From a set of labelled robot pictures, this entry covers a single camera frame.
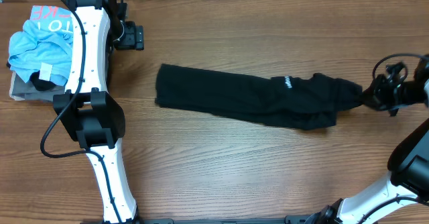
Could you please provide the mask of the black t-shirt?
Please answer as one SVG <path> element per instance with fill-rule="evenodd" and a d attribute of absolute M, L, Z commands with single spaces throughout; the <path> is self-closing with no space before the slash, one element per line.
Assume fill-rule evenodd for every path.
<path fill-rule="evenodd" d="M 360 106 L 361 85 L 315 73 L 260 78 L 163 64 L 156 78 L 160 107 L 301 130 L 336 125 L 337 114 Z"/>

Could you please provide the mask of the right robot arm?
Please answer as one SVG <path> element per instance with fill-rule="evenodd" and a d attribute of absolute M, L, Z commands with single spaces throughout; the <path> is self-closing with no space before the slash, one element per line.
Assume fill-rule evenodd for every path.
<path fill-rule="evenodd" d="M 361 102 L 376 111 L 396 116 L 399 109 L 417 103 L 428 104 L 428 56 L 417 55 L 414 79 L 403 62 L 386 66 L 386 74 L 373 74 Z M 376 223 L 407 205 L 428 205 L 428 122 L 424 121 L 391 153 L 387 173 L 353 197 L 339 199 L 306 223 Z"/>

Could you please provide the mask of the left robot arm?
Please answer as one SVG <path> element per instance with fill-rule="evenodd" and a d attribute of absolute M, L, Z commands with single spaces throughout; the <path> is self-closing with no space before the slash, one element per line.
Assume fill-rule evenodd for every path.
<path fill-rule="evenodd" d="M 63 0 L 72 18 L 72 63 L 64 93 L 55 95 L 54 122 L 88 157 L 103 202 L 102 223 L 140 223 L 122 155 L 125 114 L 110 96 L 114 50 L 143 50 L 143 27 L 127 21 L 124 0 Z"/>

